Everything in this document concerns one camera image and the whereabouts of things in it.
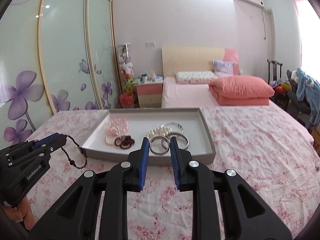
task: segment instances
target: floral pillow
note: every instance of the floral pillow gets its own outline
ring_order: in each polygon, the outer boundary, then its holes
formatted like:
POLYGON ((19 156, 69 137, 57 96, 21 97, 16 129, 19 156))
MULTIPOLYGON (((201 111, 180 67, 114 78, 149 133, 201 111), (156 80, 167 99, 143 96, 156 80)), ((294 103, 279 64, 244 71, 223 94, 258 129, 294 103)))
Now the floral pillow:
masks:
POLYGON ((217 76, 233 76, 233 62, 213 60, 213 71, 217 76))
POLYGON ((212 71, 188 71, 176 73, 178 84, 202 83, 209 84, 217 76, 212 71))

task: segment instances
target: beige headboard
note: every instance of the beige headboard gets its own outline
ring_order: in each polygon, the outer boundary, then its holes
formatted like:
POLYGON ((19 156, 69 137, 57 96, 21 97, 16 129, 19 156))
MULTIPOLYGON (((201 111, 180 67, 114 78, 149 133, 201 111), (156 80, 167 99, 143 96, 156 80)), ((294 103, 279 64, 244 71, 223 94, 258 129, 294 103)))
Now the beige headboard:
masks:
POLYGON ((164 77, 175 77, 179 71, 213 70, 212 60, 223 60, 225 49, 211 47, 171 47, 162 48, 164 77))

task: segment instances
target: cardboard box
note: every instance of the cardboard box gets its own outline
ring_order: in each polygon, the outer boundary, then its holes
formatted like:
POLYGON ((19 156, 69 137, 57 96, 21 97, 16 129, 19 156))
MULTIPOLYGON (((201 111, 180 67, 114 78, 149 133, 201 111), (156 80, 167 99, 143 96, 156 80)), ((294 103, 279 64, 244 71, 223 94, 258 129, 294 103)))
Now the cardboard box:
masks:
POLYGON ((316 150, 317 154, 320 156, 320 133, 313 128, 311 130, 311 135, 314 138, 313 148, 316 150))

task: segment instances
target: white tray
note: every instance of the white tray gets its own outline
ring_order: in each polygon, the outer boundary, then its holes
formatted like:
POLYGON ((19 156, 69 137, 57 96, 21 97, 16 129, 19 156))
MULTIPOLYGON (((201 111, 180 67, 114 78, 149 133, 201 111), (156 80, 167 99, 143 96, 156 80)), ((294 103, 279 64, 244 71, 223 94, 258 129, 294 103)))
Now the white tray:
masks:
MULTIPOLYGON (((204 164, 210 164, 215 157, 215 148, 209 129, 199 108, 137 108, 137 109, 114 109, 109 110, 96 125, 95 130, 87 136, 82 147, 89 157, 103 159, 112 162, 127 160, 128 154, 141 148, 142 140, 153 128, 168 122, 180 123, 183 134, 189 138, 188 151, 194 160, 204 164), (135 144, 126 150, 116 146, 108 146, 105 143, 105 127, 110 120, 125 118, 129 122, 127 134, 135 140, 135 144)), ((171 126, 174 131, 179 131, 175 125, 171 126)), ((177 137, 180 148, 185 145, 183 138, 177 137)), ((155 151, 161 152, 161 141, 152 144, 155 151)), ((148 164, 171 166, 170 150, 166 155, 156 156, 149 152, 148 164)))

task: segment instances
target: silver ring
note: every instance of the silver ring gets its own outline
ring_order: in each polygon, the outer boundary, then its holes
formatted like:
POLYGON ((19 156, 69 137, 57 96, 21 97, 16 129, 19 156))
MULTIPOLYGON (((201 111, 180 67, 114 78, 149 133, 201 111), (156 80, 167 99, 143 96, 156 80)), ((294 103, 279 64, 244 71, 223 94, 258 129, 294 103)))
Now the silver ring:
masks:
POLYGON ((183 127, 181 124, 177 123, 177 122, 168 122, 168 123, 165 123, 163 125, 161 125, 160 127, 164 127, 164 126, 168 126, 169 124, 175 124, 176 126, 178 126, 180 129, 181 129, 181 133, 183 133, 183 127))
POLYGON ((153 137, 153 138, 150 140, 149 148, 150 148, 150 151, 151 151, 154 155, 162 156, 162 155, 165 155, 165 154, 169 151, 169 149, 170 149, 170 143, 169 143, 169 140, 168 140, 166 137, 163 137, 163 136, 160 136, 160 135, 159 135, 159 136, 153 137), (152 143, 153 143, 155 140, 158 140, 158 139, 161 139, 161 144, 162 144, 163 141, 166 141, 167 144, 168 144, 167 147, 164 147, 165 150, 164 150, 163 152, 160 152, 160 153, 155 152, 155 151, 153 150, 152 146, 151 146, 152 143))
MULTIPOLYGON (((170 133, 170 134, 167 136, 167 138, 168 138, 169 136, 172 136, 172 135, 178 135, 178 136, 182 136, 183 138, 185 138, 186 141, 187 141, 187 144, 186 144, 185 147, 182 148, 182 150, 188 149, 188 147, 189 147, 189 139, 188 139, 187 136, 185 136, 184 134, 179 133, 179 132, 172 132, 172 133, 170 133)), ((164 141, 163 141, 163 140, 161 141, 161 145, 162 145, 162 147, 163 147, 164 149, 167 148, 167 147, 164 145, 164 141)))

